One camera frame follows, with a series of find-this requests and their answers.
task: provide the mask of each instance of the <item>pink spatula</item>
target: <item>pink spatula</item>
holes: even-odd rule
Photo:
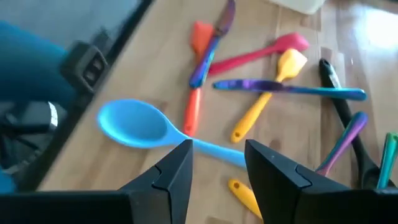
[[[278,37],[275,42],[264,49],[257,50],[255,52],[239,55],[233,58],[215,62],[210,65],[208,72],[209,76],[216,75],[221,72],[225,72],[234,67],[238,67],[245,63],[251,62],[258,58],[261,58],[272,53],[283,53],[287,49],[296,49],[298,51],[306,50],[309,46],[308,41],[298,33],[286,34]]]

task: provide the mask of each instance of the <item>yellow spatula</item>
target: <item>yellow spatula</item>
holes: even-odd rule
[[[307,62],[307,58],[295,49],[288,49],[280,56],[278,61],[277,82],[282,82],[285,78],[296,77]],[[231,141],[236,143],[248,133],[248,131],[260,116],[262,109],[271,98],[271,93],[263,93],[259,99],[251,106],[243,118],[236,124]]]
[[[250,210],[252,213],[262,219],[259,206],[252,190],[236,179],[230,179],[228,187],[235,196]]]

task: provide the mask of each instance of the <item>metallic iridescent knife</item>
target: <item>metallic iridescent knife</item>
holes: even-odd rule
[[[201,87],[202,84],[205,82],[211,61],[213,61],[214,58],[214,52],[218,46],[218,42],[229,31],[234,16],[235,16],[235,1],[228,0],[223,12],[221,13],[220,19],[215,25],[215,31],[213,37],[211,38],[207,46],[205,54],[201,62],[196,66],[195,70],[193,71],[190,77],[189,85],[191,86],[191,88]]]
[[[330,98],[340,98],[346,100],[363,101],[366,93],[359,88],[309,88],[303,86],[285,86],[279,82],[258,79],[236,79],[222,80],[215,82],[213,87],[219,90],[246,90],[255,92],[281,92],[299,93],[326,96]]]
[[[331,150],[326,159],[319,165],[316,172],[321,175],[328,175],[331,167],[337,161],[337,159],[345,152],[351,141],[361,132],[368,122],[368,116],[366,113],[360,111],[354,114],[353,119],[349,122],[349,125],[344,130],[343,134],[337,140],[336,145]]]

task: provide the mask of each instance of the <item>white container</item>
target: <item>white container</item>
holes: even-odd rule
[[[311,15],[325,3],[325,0],[270,0],[270,2]]]

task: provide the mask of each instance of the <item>wooden countertop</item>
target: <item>wooden countertop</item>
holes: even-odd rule
[[[96,125],[99,108],[109,100],[136,98],[160,108],[181,127],[187,101],[188,78],[194,55],[188,44],[195,20],[214,22],[224,0],[161,0],[146,14],[130,43],[70,136],[42,190],[118,189],[163,157],[171,147],[132,149],[108,139]],[[398,12],[397,4],[380,1],[377,7]],[[398,130],[398,33],[380,21],[398,24],[398,16],[365,2],[330,0],[312,16],[281,8],[266,0],[236,0],[233,26],[220,43],[215,60],[266,46],[275,37],[299,32],[311,43],[303,54],[308,63],[294,85],[320,86],[320,57],[332,62],[342,84],[363,88],[365,102],[351,103],[363,110],[369,123],[361,133],[371,157],[380,163],[384,136]],[[212,81],[227,78],[275,77],[278,55],[246,64],[203,87],[203,107],[197,138],[244,150],[244,141],[231,144],[229,135],[257,95],[216,91]],[[316,168],[342,133],[328,99],[306,95],[274,95],[246,138],[256,139],[280,153]],[[395,167],[392,179],[398,182]],[[259,223],[227,187],[230,177],[248,184],[247,173],[217,159],[195,153],[187,223]],[[352,151],[335,164],[330,178],[345,185],[356,180]]]

